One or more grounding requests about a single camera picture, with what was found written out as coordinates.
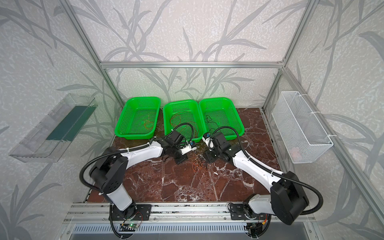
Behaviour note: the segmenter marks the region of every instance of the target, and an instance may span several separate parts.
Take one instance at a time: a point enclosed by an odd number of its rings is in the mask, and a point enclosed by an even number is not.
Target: gray floor
[[[245,233],[152,233],[134,234],[129,240],[249,240]],[[309,240],[302,222],[295,222],[288,226],[283,223],[271,223],[260,240]],[[70,240],[118,240],[114,234],[73,234]]]

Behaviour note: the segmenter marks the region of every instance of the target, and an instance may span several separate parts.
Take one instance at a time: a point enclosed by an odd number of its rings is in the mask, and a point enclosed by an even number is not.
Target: green basket
[[[203,134],[207,132],[199,105],[195,100],[183,100],[168,103],[163,109],[164,115],[164,132],[167,135],[174,127],[180,123],[190,123],[194,128],[193,141],[199,142]],[[177,129],[188,141],[191,137],[192,130],[189,126],[181,126]]]
[[[160,98],[131,98],[125,104],[115,128],[118,137],[150,139],[155,133],[159,116]]]
[[[229,98],[206,98],[199,102],[199,107],[207,132],[213,133],[219,127],[230,126],[236,129],[240,136],[244,134],[244,125]],[[221,129],[220,132],[227,140],[236,138],[231,129]]]

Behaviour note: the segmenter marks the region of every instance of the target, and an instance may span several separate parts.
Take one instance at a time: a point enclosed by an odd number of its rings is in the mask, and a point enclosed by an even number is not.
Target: white mesh basket
[[[315,113],[297,91],[281,92],[272,117],[293,163],[313,162],[333,146]]]

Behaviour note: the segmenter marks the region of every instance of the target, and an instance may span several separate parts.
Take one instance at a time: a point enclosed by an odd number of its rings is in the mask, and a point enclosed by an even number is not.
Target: wallpaper
[[[317,6],[288,67],[384,197],[384,1]]]
[[[101,61],[281,61],[307,0],[70,0]]]
[[[277,69],[115,68],[108,74],[124,100],[157,96],[164,106],[184,99],[227,97],[237,107],[256,107],[263,105]]]
[[[0,239],[51,240],[87,188],[81,167],[114,136],[120,108],[56,1],[0,2]],[[68,93],[95,112],[57,163],[8,154]]]
[[[294,172],[305,183],[318,189],[324,198],[322,208],[313,215],[325,240],[379,240],[384,239],[384,229],[367,203],[346,174],[332,148],[313,163],[293,164],[271,115],[282,91],[294,91],[282,76],[265,112],[272,128],[282,160],[280,165]],[[310,207],[318,198],[306,191]]]

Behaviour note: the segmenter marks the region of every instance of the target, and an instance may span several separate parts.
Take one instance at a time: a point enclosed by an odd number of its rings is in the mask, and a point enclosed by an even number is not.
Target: marble table surface
[[[280,170],[272,143],[259,108],[238,108],[245,133],[241,141],[245,149],[263,163]],[[163,114],[160,110],[155,136],[164,135]],[[148,140],[126,140],[116,137],[118,148],[134,147]],[[189,159],[176,165],[166,156],[153,158],[130,167],[123,185],[135,202],[193,202],[243,201],[251,194],[269,194],[268,190],[249,174],[223,160],[206,164],[202,157],[207,149],[203,141]],[[91,191],[88,202],[106,202]]]

